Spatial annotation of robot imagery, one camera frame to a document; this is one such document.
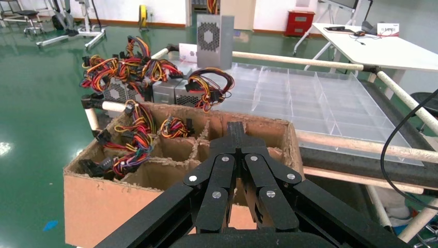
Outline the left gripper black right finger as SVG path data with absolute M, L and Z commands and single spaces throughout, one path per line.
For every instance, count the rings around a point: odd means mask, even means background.
M 406 247 L 394 234 L 273 159 L 264 140 L 237 123 L 237 151 L 257 225 L 281 247 Z

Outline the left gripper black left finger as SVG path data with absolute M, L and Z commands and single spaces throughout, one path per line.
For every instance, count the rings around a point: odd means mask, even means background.
M 220 234 L 228 226 L 237 169 L 237 123 L 210 143 L 210 155 L 97 247 L 185 247 L 183 239 Z

